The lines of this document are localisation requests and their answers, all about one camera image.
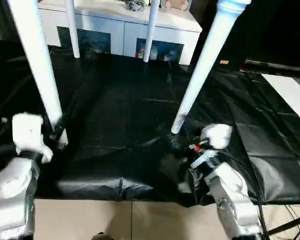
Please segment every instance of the cabinet door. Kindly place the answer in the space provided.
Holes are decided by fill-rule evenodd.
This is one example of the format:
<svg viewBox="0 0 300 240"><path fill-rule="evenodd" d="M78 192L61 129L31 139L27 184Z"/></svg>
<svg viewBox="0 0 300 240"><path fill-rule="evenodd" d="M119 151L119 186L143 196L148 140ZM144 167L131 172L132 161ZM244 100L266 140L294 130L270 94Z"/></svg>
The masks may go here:
<svg viewBox="0 0 300 240"><path fill-rule="evenodd" d="M48 45L70 48L67 14L40 9L42 28ZM86 52L123 55L124 22L95 16L75 14L79 48Z"/></svg>
<svg viewBox="0 0 300 240"><path fill-rule="evenodd" d="M147 29L148 25L125 22L123 55L136 57L137 49L140 49L140 44L143 44L147 38ZM197 45L199 35L199 32L156 26L154 29L152 46L155 44L159 45L159 42L173 43L174 46L172 46L172 49L180 51L180 53L176 53L176 55L179 55L179 64L189 65ZM158 55L160 54L168 55L169 52L158 52Z"/></svg>

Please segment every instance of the beige floor tile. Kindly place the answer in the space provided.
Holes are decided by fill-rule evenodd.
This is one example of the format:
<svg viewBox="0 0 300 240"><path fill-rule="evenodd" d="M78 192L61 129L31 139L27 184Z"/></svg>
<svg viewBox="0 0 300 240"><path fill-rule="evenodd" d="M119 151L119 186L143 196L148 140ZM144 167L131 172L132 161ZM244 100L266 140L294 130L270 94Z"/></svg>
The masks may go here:
<svg viewBox="0 0 300 240"><path fill-rule="evenodd" d="M226 240L216 205L134 202L132 240Z"/></svg>
<svg viewBox="0 0 300 240"><path fill-rule="evenodd" d="M300 217L300 205L287 206L296 219ZM264 220L268 230L276 228L280 225L286 224L293 220L291 214L284 205L266 205L263 206ZM289 230L274 234L270 236L273 240L286 240L293 239L298 232L298 228L294 227Z"/></svg>
<svg viewBox="0 0 300 240"><path fill-rule="evenodd" d="M216 205L184 208L174 203L43 200L36 204L35 240L90 240L106 232L115 240L226 240ZM296 218L300 205L291 206ZM285 206L263 206L268 230L292 220ZM293 228L271 236L292 239Z"/></svg>
<svg viewBox="0 0 300 240"><path fill-rule="evenodd" d="M37 199L35 212L35 240L131 239L131 202Z"/></svg>
<svg viewBox="0 0 300 240"><path fill-rule="evenodd" d="M300 216L300 205L293 205L292 208ZM268 230L292 220L285 206L264 206L263 212ZM291 240L297 232L298 229L293 228L272 235L271 239ZM218 220L215 204L183 208L174 203L133 203L132 240L203 239L227 239Z"/></svg>

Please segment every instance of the white cylindrical pillar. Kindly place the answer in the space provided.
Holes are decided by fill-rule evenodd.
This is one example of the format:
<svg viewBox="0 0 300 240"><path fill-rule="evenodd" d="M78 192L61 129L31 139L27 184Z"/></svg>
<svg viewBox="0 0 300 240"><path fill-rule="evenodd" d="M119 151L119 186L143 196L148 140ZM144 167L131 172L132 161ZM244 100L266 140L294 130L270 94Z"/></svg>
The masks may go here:
<svg viewBox="0 0 300 240"><path fill-rule="evenodd" d="M75 20L74 0L64 0L64 4L66 8L66 16L68 19L73 56L76 59L78 59L80 58L80 51L79 51L78 33L77 33L76 20Z"/></svg>
<svg viewBox="0 0 300 240"><path fill-rule="evenodd" d="M160 0L151 1L151 9L149 15L148 29L146 33L144 55L143 55L143 61L145 63L149 61L149 57L150 57L152 41L154 40L154 32L155 32L155 26L157 21L157 15L159 11L159 4L160 4Z"/></svg>
<svg viewBox="0 0 300 240"><path fill-rule="evenodd" d="M7 0L7 2L45 111L54 127L62 111L49 50L41 25L38 0L22 0L22 2ZM67 134L63 134L60 142L68 143Z"/></svg>
<svg viewBox="0 0 300 240"><path fill-rule="evenodd" d="M213 67L225 41L238 16L251 0L219 0L208 37L204 43L198 62L191 76L179 110L174 119L171 132L177 134L194 104L206 78Z"/></svg>

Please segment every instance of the wrinkled black cover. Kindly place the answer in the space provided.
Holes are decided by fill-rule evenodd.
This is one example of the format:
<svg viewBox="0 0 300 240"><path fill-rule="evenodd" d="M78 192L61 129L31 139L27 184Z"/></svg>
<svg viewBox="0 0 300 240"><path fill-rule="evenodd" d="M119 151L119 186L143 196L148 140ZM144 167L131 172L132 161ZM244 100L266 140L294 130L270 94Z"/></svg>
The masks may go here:
<svg viewBox="0 0 300 240"><path fill-rule="evenodd" d="M203 175L169 143L190 72L109 54L74 59L59 48L51 59L69 145L41 166L37 197L213 202ZM21 46L0 41L0 146L12 142L2 117L19 112L45 115ZM179 143L211 123L234 127L219 158L244 175L253 200L258 194L264 204L300 203L300 118L261 75L212 72ZM13 153L5 147L0 169Z"/></svg>

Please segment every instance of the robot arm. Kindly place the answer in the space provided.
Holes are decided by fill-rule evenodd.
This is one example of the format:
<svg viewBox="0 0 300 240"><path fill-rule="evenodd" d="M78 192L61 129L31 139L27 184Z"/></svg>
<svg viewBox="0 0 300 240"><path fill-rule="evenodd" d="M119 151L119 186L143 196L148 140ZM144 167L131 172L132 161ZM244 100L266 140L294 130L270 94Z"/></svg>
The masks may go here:
<svg viewBox="0 0 300 240"><path fill-rule="evenodd" d="M50 162L53 152L44 144L43 119L21 113L12 118L12 136L18 157L0 171L0 240L33 236L39 163Z"/></svg>
<svg viewBox="0 0 300 240"><path fill-rule="evenodd" d="M191 167L200 168L206 175L205 183L210 189L216 205L219 220L229 239L260 239L262 228L259 210L248 196L243 176L226 162L219 163L218 149L226 148L230 142L232 128L224 124L211 124L201 132L198 148L202 155Z"/></svg>

